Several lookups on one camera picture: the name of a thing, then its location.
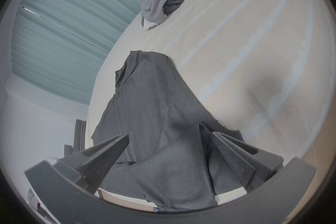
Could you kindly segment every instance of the bed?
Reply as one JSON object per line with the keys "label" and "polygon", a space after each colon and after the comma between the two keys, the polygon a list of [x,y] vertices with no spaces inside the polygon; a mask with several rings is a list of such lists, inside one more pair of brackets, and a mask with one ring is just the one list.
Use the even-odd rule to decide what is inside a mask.
{"label": "bed", "polygon": [[191,91],[245,142],[302,156],[335,87],[335,26],[323,0],[185,0],[149,31],[132,21],[97,74],[85,147],[130,51],[168,55]]}

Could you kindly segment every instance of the beige bed sheet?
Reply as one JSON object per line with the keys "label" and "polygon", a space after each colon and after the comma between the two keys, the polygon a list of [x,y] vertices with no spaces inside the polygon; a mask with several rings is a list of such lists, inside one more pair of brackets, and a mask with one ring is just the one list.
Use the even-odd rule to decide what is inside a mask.
{"label": "beige bed sheet", "polygon": [[301,157],[319,132],[335,87],[335,25],[323,0],[185,0],[149,31],[140,15],[101,67],[86,148],[129,52],[168,55],[191,91],[244,140]]}

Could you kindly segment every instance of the teal curtain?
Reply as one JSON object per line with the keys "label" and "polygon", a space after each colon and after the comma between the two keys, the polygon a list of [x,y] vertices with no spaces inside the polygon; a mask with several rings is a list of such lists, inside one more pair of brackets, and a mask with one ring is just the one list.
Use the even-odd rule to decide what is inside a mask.
{"label": "teal curtain", "polygon": [[13,73],[88,104],[104,59],[141,11],[139,1],[21,0],[13,25]]}

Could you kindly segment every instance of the gray knit garment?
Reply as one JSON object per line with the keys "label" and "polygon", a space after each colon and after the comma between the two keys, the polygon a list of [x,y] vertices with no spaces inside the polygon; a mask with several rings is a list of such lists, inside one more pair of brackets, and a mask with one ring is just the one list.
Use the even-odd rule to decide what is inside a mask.
{"label": "gray knit garment", "polygon": [[140,0],[141,25],[144,25],[144,19],[149,22],[161,24],[165,21],[165,14],[162,11],[163,5],[167,0]]}

